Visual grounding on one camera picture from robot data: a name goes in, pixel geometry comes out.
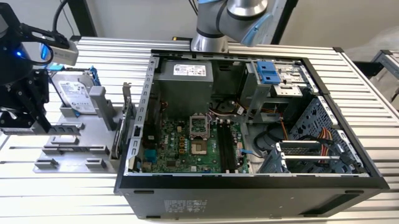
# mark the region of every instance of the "aluminum extrusion table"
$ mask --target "aluminum extrusion table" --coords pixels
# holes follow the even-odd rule
[[[122,103],[122,83],[132,83],[132,99],[140,99],[150,49],[189,50],[185,41],[133,41],[82,37],[76,67],[98,70],[106,98]],[[298,56],[309,61],[334,103],[381,172],[390,190],[329,218],[166,220],[168,223],[328,223],[393,224],[399,222],[399,114],[369,81],[332,48],[229,44],[233,54]],[[53,88],[45,105],[55,123],[59,100]],[[121,196],[113,196],[116,174],[34,174],[33,162],[47,136],[0,135],[0,222],[140,222]]]

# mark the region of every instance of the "ram slot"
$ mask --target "ram slot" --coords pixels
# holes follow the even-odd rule
[[[229,130],[229,124],[217,124],[217,141],[220,151],[220,167],[221,172],[234,173],[236,160],[232,146],[232,135]]]

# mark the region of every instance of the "power supply label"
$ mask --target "power supply label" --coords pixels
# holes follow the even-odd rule
[[[176,64],[173,67],[174,76],[206,76],[204,65]]]
[[[58,85],[72,109],[80,113],[94,112],[93,103],[88,96],[85,86],[80,82],[69,81],[59,81]]]
[[[169,213],[205,212],[206,200],[164,200],[164,208]]]

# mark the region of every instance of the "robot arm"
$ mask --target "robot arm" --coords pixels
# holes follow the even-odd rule
[[[22,42],[38,42],[47,54],[31,61]],[[46,134],[47,72],[33,65],[63,62],[74,65],[76,46],[57,31],[19,23],[10,6],[0,3],[0,130],[6,134]]]
[[[258,44],[272,20],[265,8],[266,0],[198,0],[190,50],[226,53],[226,36],[248,47]]]

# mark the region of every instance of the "white wall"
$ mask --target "white wall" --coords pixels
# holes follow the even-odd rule
[[[29,26],[43,30],[51,30],[51,19],[59,4],[58,0],[1,0],[10,5],[10,8],[17,15],[18,21]],[[69,19],[74,35],[78,35],[76,23],[70,14],[69,7],[63,7],[66,17]],[[57,31],[69,38],[72,30],[66,23],[63,13],[61,12],[57,21]],[[33,60],[38,60],[38,44],[23,44],[29,56]]]
[[[280,44],[357,47],[399,25],[397,9],[399,0],[298,0]]]
[[[88,5],[98,36],[170,40],[196,34],[186,0],[88,0]]]

